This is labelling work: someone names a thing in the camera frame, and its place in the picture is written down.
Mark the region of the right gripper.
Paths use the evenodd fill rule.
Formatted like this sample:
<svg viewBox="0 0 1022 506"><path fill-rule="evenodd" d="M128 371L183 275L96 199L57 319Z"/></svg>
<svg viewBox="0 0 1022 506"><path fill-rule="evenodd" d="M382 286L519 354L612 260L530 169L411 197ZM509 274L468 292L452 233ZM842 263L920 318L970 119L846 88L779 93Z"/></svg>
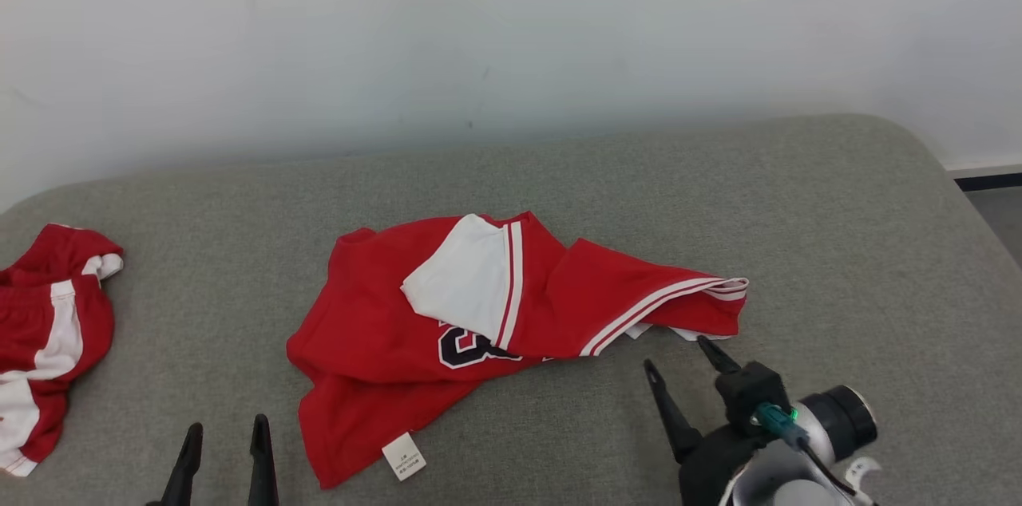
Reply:
<svg viewBox="0 0 1022 506"><path fill-rule="evenodd" d="M697 344L721 375L740 373L743 367L706 335L697 336ZM733 425L723 425L704 436L694 429L673 397L667 382L653 361L644 361L644 374L675 462L679 464L679 490L683 505L716 505L727 494L727 486L755 453L766 448L771 433L755 429L748 433Z"/></svg>

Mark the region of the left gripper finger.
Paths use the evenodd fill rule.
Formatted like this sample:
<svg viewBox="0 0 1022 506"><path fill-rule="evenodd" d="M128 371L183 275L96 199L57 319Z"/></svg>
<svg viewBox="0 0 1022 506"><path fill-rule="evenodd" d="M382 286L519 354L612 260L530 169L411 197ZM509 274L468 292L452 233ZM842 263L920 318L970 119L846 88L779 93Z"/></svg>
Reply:
<svg viewBox="0 0 1022 506"><path fill-rule="evenodd" d="M248 505L279 505L276 465L271 446L269 419L256 415L251 438L252 474L248 492Z"/></svg>
<svg viewBox="0 0 1022 506"><path fill-rule="evenodd" d="M191 504L194 477L200 470L203 439L204 427L201 423L195 422L189 426L171 476L165 485L162 505Z"/></svg>

